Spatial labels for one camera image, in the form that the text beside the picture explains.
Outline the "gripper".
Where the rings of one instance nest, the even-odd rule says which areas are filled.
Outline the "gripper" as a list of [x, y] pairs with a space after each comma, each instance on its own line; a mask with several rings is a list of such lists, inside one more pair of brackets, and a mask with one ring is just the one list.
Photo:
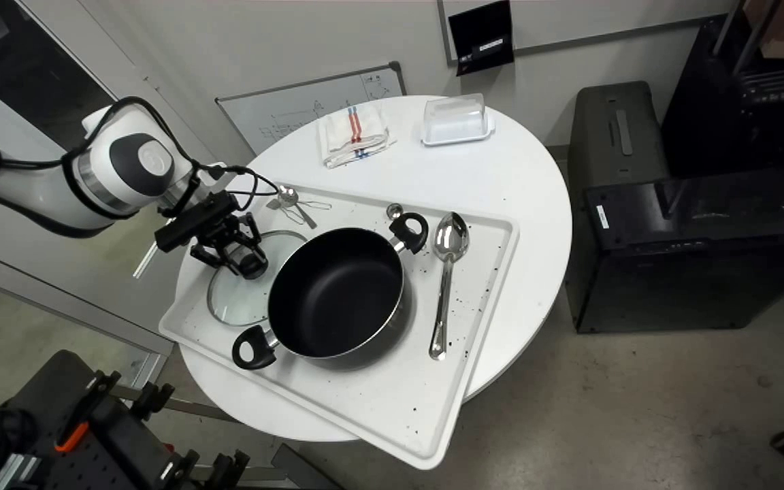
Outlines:
[[190, 248], [191, 257], [212, 269], [231, 270], [229, 251], [233, 244], [246, 247], [256, 257], [265, 257], [261, 232], [251, 212], [214, 221], [199, 230], [196, 238], [198, 243]]

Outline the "glass pot lid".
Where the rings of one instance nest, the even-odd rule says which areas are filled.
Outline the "glass pot lid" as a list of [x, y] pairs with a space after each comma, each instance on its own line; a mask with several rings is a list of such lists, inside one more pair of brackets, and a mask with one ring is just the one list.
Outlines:
[[289, 257], [307, 242], [300, 233], [274, 230], [261, 234], [261, 250], [267, 269], [253, 278], [218, 269], [210, 281], [206, 305], [211, 315], [224, 325], [249, 326], [267, 319], [267, 303], [277, 273]]

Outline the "black pot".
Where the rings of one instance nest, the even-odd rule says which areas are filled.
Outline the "black pot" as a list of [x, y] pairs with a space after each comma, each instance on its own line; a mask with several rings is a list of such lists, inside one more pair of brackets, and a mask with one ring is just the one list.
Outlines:
[[285, 348], [326, 369], [376, 363], [404, 336], [414, 311], [402, 251], [417, 254], [429, 235], [422, 214], [392, 221], [390, 236], [339, 227], [307, 241], [285, 261], [267, 304], [267, 323], [240, 333], [231, 360], [261, 370]]

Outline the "white plastic tray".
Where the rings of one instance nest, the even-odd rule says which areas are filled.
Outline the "white plastic tray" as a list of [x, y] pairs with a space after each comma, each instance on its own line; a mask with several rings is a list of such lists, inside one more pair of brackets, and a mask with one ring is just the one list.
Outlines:
[[454, 266], [444, 360], [430, 359], [442, 264], [430, 251], [402, 255], [414, 306], [406, 330], [389, 353], [360, 370], [335, 370], [309, 363], [283, 348], [277, 362], [248, 372], [231, 362], [231, 345], [242, 327], [226, 325], [208, 309], [215, 271], [182, 256], [174, 304], [159, 323], [187, 361], [206, 373], [200, 387], [222, 398], [224, 413], [270, 414], [271, 401], [287, 402], [422, 470], [435, 468], [447, 452], [455, 421], [488, 332], [501, 288], [519, 241], [519, 224], [509, 211], [485, 203], [392, 197], [342, 187], [299, 185], [307, 199], [331, 205], [316, 218], [317, 232], [355, 226], [389, 235], [389, 204], [422, 214], [435, 229], [449, 211], [470, 228], [470, 247]]

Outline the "white butter dish with lid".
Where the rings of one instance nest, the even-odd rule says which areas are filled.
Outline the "white butter dish with lid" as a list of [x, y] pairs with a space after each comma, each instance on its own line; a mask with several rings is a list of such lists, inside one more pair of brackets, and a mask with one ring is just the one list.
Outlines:
[[422, 143], [428, 148], [487, 140], [495, 133], [482, 93], [429, 100], [424, 106]]

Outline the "small silver spoon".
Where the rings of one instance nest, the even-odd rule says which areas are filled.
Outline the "small silver spoon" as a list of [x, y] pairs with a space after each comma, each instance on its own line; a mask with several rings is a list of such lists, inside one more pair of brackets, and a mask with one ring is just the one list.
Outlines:
[[298, 214], [308, 227], [317, 229], [317, 223], [299, 205], [299, 197], [293, 187], [278, 185], [277, 191], [281, 208], [289, 209], [291, 214]]

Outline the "whiteboard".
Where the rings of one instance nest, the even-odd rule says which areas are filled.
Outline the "whiteboard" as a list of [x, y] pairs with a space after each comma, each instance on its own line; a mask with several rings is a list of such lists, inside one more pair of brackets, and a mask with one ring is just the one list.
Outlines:
[[216, 97], [215, 104], [253, 154], [318, 118], [351, 105], [406, 95], [401, 64], [384, 65]]

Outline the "white striped folded towel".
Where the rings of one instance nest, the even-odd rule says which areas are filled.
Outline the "white striped folded towel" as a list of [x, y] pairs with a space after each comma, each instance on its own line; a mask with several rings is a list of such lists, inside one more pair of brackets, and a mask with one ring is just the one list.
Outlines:
[[347, 106], [316, 123], [320, 162], [327, 169], [366, 159], [397, 142], [380, 101]]

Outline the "large silver serving spoon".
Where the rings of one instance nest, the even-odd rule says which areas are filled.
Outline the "large silver serving spoon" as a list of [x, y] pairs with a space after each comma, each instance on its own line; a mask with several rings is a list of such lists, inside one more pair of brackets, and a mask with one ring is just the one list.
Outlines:
[[453, 266], [468, 251], [470, 232], [460, 214], [449, 212], [438, 223], [433, 241], [433, 252], [442, 262], [442, 277], [438, 293], [438, 310], [429, 345], [429, 356], [436, 361], [445, 359], [448, 342], [449, 301], [453, 278]]

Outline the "orange and black clamp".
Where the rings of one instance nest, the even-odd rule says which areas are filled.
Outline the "orange and black clamp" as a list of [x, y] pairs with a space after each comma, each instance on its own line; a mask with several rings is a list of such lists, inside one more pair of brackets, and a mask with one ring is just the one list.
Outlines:
[[91, 415], [109, 397], [120, 378], [121, 374], [117, 370], [110, 374], [96, 370], [93, 378], [85, 385], [81, 398], [69, 410], [65, 424], [55, 438], [54, 449], [57, 453], [68, 453], [78, 447], [89, 431]]

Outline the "black hard case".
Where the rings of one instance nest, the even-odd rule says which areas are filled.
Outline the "black hard case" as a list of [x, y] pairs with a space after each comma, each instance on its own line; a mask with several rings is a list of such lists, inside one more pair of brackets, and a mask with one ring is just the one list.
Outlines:
[[670, 176], [647, 82], [585, 87], [576, 94], [567, 165], [573, 209], [581, 206], [588, 187]]

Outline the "black box cabinet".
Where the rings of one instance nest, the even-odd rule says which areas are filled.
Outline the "black box cabinet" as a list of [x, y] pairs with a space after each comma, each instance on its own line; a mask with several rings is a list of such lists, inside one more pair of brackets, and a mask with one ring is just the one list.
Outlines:
[[784, 296], [784, 167], [586, 186], [572, 213], [580, 335], [740, 329]]

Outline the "black equipment rack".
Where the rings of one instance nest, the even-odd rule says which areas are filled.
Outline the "black equipment rack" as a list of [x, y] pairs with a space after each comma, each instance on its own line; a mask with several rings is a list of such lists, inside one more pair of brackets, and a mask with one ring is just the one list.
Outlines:
[[700, 25], [661, 125], [672, 176], [784, 166], [784, 59], [762, 42], [784, 0], [733, 0]]

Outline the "black wall sign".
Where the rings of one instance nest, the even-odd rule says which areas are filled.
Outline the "black wall sign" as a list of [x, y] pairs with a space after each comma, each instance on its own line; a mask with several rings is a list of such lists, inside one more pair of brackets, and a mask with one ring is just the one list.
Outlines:
[[510, 0], [495, 0], [449, 16], [457, 77], [514, 62]]

